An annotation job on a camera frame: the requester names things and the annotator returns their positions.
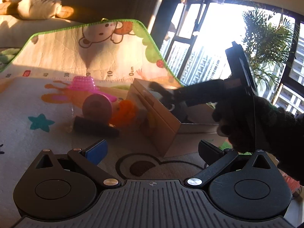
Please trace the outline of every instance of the gloved hand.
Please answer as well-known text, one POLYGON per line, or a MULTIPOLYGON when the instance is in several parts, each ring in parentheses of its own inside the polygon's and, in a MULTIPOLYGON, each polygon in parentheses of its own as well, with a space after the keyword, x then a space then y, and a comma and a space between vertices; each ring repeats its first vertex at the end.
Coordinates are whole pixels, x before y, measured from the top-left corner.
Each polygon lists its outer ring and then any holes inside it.
MULTIPOLYGON (((304 156, 303 117, 296 119, 292 113, 261 97, 255 96, 254 104, 255 118, 260 122, 269 145, 267 148, 257 145, 257 148, 273 154, 279 160, 278 168, 304 183, 301 165, 304 156)), ((255 138, 246 120, 249 113, 253 114, 252 97, 218 102, 212 114, 220 124, 218 134, 228 137, 233 148, 242 153, 255 151, 255 138)))

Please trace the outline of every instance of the pink plastic toy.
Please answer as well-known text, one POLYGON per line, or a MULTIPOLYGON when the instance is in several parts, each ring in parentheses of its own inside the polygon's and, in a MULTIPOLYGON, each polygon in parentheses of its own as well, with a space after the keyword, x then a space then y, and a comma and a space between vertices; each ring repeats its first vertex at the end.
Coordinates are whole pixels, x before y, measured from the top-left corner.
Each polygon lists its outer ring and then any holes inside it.
POLYGON ((117 97, 99 91, 99 89, 95 86, 93 78, 90 76, 75 76, 71 85, 68 86, 68 89, 102 94, 105 95, 112 103, 117 100, 117 97))
POLYGON ((294 193, 299 187, 300 187, 300 182, 294 180, 290 176, 288 176, 286 173, 283 171, 280 171, 283 178, 285 179, 288 187, 290 188, 291 192, 294 193))

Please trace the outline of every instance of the palm tree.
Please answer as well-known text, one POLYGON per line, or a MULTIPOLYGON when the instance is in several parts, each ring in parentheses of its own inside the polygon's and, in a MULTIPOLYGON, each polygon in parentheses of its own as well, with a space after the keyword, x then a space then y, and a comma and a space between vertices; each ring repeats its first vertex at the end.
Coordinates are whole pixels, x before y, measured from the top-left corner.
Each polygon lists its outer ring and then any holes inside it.
POLYGON ((268 13, 255 8, 243 12, 246 34, 243 39, 244 51, 252 67, 252 74, 260 88, 269 90, 278 85, 276 75, 288 63, 289 51, 293 41, 294 24, 281 14, 278 25, 271 23, 276 13, 268 13))

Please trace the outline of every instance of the window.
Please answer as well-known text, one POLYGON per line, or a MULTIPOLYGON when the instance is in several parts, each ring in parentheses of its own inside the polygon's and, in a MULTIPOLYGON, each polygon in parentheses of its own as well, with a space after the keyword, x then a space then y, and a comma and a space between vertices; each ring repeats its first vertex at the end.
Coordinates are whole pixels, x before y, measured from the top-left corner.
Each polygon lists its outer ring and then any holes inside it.
MULTIPOLYGON (((177 6, 171 21, 174 30, 169 30, 171 37, 168 41, 164 40, 161 53, 183 84, 192 85, 230 76, 225 50, 232 46, 233 41, 243 44, 246 33, 243 12, 253 9, 256 4, 227 0, 221 5, 210 0, 187 0, 185 5, 177 6)), ((258 6, 265 13, 278 11, 271 23, 280 23, 281 8, 266 4, 258 6)), ((291 46, 288 64, 283 63, 284 69, 279 65, 269 68, 280 83, 258 87, 258 94, 293 114, 301 114, 304 113, 304 16, 286 9, 283 12, 283 17, 294 28, 296 40, 291 46)))
POLYGON ((298 62, 303 63, 303 61, 304 61, 304 55, 302 55, 299 51, 297 51, 296 54, 295 54, 295 59, 298 62))
POLYGON ((279 107, 283 107, 284 110, 286 110, 288 108, 288 103, 285 100, 283 100, 282 98, 278 98, 276 105, 279 107))
POLYGON ((304 98, 284 85, 281 92, 277 94, 274 104, 294 115, 304 113, 304 98))

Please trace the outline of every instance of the teal star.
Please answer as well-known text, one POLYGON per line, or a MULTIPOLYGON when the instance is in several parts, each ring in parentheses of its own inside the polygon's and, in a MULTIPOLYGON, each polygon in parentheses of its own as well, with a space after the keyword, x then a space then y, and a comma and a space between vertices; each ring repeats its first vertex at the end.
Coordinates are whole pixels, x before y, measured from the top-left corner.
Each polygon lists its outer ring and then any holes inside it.
POLYGON ((49 126, 55 122, 52 120, 47 120, 44 114, 40 114, 38 117, 29 116, 28 119, 32 122, 30 129, 41 129, 45 132, 50 132, 49 126))

